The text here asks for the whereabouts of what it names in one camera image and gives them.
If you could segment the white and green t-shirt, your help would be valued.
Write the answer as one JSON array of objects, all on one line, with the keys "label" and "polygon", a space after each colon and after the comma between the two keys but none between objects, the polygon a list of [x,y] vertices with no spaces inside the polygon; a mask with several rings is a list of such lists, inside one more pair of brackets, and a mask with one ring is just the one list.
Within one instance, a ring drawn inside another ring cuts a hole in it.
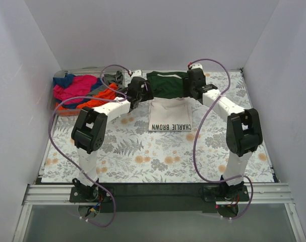
[{"label": "white and green t-shirt", "polygon": [[192,105],[183,89],[186,72],[157,72],[146,75],[153,99],[148,101],[148,130],[188,132],[192,130]]}]

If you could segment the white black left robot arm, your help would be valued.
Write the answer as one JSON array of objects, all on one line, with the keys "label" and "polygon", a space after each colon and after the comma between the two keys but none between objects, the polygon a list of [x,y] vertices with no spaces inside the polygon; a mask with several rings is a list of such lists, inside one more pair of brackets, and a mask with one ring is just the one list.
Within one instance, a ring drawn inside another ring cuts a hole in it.
[{"label": "white black left robot arm", "polygon": [[72,130],[72,139],[78,152],[81,168],[78,178],[73,179],[77,193],[86,201],[98,198],[97,151],[102,146],[107,124],[119,116],[131,112],[139,103],[153,98],[152,91],[141,72],[133,73],[131,82],[123,92],[126,97],[116,97],[113,102],[81,109]]}]

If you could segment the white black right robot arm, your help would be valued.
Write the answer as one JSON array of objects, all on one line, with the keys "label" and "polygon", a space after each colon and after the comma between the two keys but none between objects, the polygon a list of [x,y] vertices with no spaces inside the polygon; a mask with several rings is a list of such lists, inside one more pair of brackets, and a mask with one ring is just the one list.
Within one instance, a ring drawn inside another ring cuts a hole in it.
[{"label": "white black right robot arm", "polygon": [[189,97],[209,107],[227,125],[228,164],[220,181],[210,181],[203,187],[204,196],[212,201],[237,199],[247,191],[244,185],[244,172],[252,153],[263,142],[259,113],[254,108],[245,109],[235,104],[215,85],[207,84],[201,65],[189,68],[183,86]]}]

